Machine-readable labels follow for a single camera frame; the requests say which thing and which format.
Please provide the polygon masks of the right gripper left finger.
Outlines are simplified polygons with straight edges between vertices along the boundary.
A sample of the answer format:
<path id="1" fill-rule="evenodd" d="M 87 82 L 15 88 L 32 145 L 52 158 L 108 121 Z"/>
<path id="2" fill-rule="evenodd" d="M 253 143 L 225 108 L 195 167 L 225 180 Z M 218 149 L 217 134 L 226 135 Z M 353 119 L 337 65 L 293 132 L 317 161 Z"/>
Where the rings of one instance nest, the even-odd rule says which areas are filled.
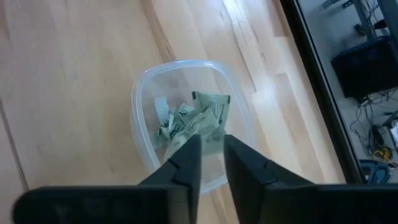
<path id="1" fill-rule="evenodd" d="M 22 194 L 14 224 L 196 224 L 201 138 L 191 137 L 137 185 L 52 186 Z"/>

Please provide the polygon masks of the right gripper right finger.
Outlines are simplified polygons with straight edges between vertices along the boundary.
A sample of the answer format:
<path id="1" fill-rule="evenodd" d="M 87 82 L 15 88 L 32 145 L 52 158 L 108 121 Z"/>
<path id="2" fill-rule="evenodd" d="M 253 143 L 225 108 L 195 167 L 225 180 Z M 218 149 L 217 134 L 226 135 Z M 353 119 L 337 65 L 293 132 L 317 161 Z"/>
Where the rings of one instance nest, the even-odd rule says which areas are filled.
<path id="1" fill-rule="evenodd" d="M 398 224 L 397 184 L 315 184 L 230 134 L 224 161 L 240 224 Z"/>

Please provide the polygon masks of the small clear plastic container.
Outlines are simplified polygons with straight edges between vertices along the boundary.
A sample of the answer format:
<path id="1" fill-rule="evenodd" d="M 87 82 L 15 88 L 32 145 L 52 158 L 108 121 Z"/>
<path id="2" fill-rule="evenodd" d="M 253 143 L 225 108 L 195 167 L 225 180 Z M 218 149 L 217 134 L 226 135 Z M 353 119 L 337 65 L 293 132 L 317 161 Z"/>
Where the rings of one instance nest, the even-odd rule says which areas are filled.
<path id="1" fill-rule="evenodd" d="M 256 143 L 251 113 L 233 73 L 211 60 L 182 60 L 158 65 L 140 75 L 131 92 L 132 136 L 150 173 L 164 161 L 166 145 L 157 142 L 156 134 L 168 113 L 186 103 L 194 108 L 192 92 L 229 95 L 231 103 L 225 134 L 232 134 L 250 146 Z M 197 134 L 195 118 L 189 124 L 190 138 Z M 201 153 L 201 192 L 218 189 L 227 183 L 223 150 Z"/>

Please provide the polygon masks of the black equipment box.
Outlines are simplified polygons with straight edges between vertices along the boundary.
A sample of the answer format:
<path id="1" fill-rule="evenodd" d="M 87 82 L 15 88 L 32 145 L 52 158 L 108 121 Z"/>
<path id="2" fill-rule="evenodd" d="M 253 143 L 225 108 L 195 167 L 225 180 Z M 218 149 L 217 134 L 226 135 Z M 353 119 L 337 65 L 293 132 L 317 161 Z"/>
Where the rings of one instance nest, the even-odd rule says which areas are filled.
<path id="1" fill-rule="evenodd" d="M 389 36 L 340 52 L 331 60 L 343 94 L 360 100 L 398 87 L 398 55 Z"/>

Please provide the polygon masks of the grey metal stand leg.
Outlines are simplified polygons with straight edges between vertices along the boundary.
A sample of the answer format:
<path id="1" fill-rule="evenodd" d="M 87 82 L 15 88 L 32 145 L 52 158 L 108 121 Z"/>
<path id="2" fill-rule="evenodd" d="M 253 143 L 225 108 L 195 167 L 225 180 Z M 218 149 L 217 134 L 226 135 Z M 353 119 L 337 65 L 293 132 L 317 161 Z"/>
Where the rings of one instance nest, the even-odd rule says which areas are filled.
<path id="1" fill-rule="evenodd" d="M 371 8 L 368 0 L 323 0 L 322 8 L 326 9 L 334 4 L 341 2 L 341 6 L 343 9 L 353 5 L 356 9 L 356 13 L 359 16 L 359 20 L 361 24 L 358 26 L 359 29 L 356 29 L 357 33 L 362 33 L 367 37 L 368 40 L 373 40 L 377 38 L 377 34 L 373 23 L 371 21 L 371 17 L 375 8 Z"/>

